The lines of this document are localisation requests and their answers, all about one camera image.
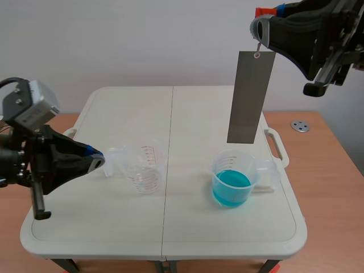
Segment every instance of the orange part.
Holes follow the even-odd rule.
[[[279,269],[280,269],[280,265],[277,264],[269,273],[277,273]]]
[[[255,9],[255,17],[261,16],[263,14],[272,14],[277,16],[277,9],[266,9],[265,7],[257,7]]]

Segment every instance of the blue tape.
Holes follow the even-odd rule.
[[[93,151],[93,147],[90,145],[87,145],[84,156],[88,156],[88,155],[94,155],[95,152]]]
[[[286,9],[286,4],[279,5],[277,7],[277,16],[278,17],[284,17],[284,11]]]

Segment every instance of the robotic arm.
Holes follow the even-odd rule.
[[[290,59],[307,80],[303,93],[325,94],[342,85],[351,64],[364,70],[364,0],[303,0],[257,8],[250,32],[260,44]]]
[[[41,82],[7,78],[0,88],[17,83],[3,100],[3,121],[12,128],[0,135],[0,187],[29,187],[34,218],[48,219],[47,195],[67,181],[92,172],[105,162],[91,146],[61,135],[44,125],[59,112],[55,95]]]

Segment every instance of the black cable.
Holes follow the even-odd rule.
[[[6,79],[0,81],[0,88],[3,88],[5,85],[12,84],[14,82],[21,82],[21,81],[24,81],[24,80],[25,79],[18,78],[18,77],[6,78]]]

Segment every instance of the measuring cup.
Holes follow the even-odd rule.
[[[117,166],[139,192],[152,193],[164,180],[166,157],[155,140],[111,148],[105,159],[106,176],[112,176],[113,167]]]
[[[259,186],[263,174],[269,175],[270,185],[261,185],[261,191],[272,192],[272,186],[280,182],[279,172],[272,160],[256,159],[235,150],[218,154],[210,170],[214,197],[221,205],[230,207],[243,204],[254,187]]]

